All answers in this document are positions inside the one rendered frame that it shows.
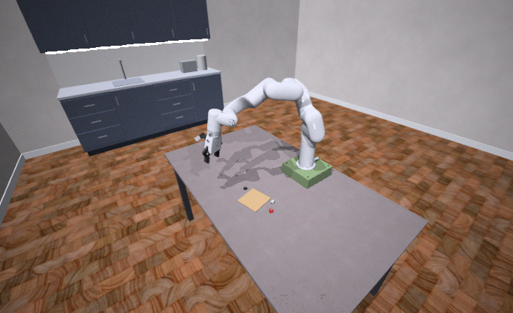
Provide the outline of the tan flat mat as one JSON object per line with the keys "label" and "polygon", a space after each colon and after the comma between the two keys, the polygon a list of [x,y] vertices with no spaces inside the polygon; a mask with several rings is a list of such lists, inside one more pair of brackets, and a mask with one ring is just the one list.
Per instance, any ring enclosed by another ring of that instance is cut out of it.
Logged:
{"label": "tan flat mat", "polygon": [[243,204],[244,206],[250,208],[254,212],[257,212],[269,200],[270,197],[268,197],[267,195],[262,194],[261,192],[258,192],[255,189],[251,189],[237,201]]}

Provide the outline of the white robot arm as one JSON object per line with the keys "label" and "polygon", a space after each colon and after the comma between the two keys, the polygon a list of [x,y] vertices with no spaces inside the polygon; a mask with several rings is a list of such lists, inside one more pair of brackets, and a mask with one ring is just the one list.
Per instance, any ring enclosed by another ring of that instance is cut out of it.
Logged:
{"label": "white robot arm", "polygon": [[263,80],[244,96],[235,99],[223,111],[210,109],[208,113],[207,135],[220,136],[221,126],[233,127],[238,123],[237,114],[247,108],[256,108],[266,99],[295,101],[301,125],[301,144],[297,167],[312,170],[319,157],[314,158],[316,143],[325,136],[324,122],[313,105],[305,85],[297,79],[287,78],[281,83],[272,78]]}

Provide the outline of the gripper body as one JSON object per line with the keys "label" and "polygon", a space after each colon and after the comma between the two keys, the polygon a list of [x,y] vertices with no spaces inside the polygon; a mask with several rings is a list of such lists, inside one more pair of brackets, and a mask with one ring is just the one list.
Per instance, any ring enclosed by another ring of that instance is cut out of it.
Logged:
{"label": "gripper body", "polygon": [[[215,153],[221,149],[221,135],[220,136],[206,136],[205,147],[208,146],[210,154]],[[205,148],[204,147],[204,148]]]}

